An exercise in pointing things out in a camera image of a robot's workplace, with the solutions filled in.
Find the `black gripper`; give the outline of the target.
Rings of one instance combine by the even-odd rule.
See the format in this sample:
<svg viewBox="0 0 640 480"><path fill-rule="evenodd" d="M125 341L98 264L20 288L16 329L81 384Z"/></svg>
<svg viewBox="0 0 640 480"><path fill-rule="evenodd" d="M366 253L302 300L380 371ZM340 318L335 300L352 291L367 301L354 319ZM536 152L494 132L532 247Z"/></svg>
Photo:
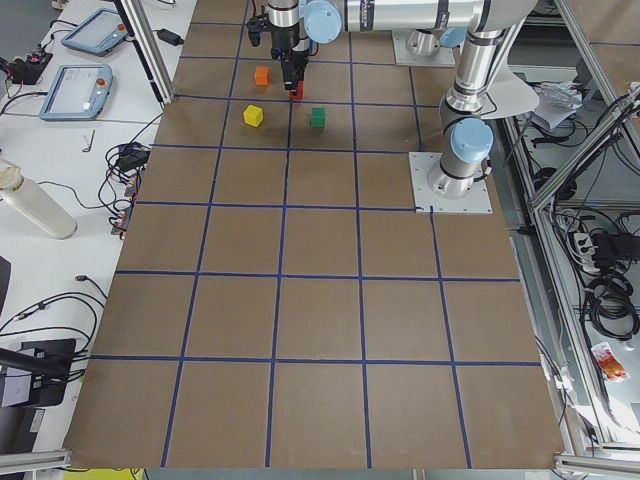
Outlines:
<svg viewBox="0 0 640 480"><path fill-rule="evenodd" d="M281 65L283 82L287 91L295 90L299 81L304 82L308 64L308 43L299 42L293 49L271 49L271 57L278 59Z"/></svg>

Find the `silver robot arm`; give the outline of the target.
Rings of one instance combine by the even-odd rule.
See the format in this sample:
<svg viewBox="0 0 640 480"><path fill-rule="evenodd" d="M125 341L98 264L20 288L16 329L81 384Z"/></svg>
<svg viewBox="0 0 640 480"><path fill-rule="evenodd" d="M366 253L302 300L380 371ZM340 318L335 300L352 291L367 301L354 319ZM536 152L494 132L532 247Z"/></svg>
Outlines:
<svg viewBox="0 0 640 480"><path fill-rule="evenodd" d="M539 105L539 95L508 65L520 28L466 34L453 86L439 107L444 148L427 175L431 190L444 198L462 198L473 186L494 143L490 120L531 113Z"/></svg>
<svg viewBox="0 0 640 480"><path fill-rule="evenodd" d="M490 84L497 56L510 48L504 35L536 5L534 1L270 1L248 22L252 42L271 34L272 48L284 61L302 33L328 44L342 32L397 29L467 31L452 95L475 97Z"/></svg>

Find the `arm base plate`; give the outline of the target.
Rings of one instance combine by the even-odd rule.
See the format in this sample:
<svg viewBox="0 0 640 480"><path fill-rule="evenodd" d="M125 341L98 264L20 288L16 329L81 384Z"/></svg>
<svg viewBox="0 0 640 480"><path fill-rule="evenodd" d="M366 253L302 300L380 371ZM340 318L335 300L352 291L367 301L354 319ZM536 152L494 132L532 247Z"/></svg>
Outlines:
<svg viewBox="0 0 640 480"><path fill-rule="evenodd" d="M433 33L416 29L393 30L392 40L397 65L436 68L455 66L453 49L441 46L439 38Z"/></svg>
<svg viewBox="0 0 640 480"><path fill-rule="evenodd" d="M493 213L482 164L468 178L455 179L441 169L440 152L410 152L409 169L417 213L489 215Z"/></svg>

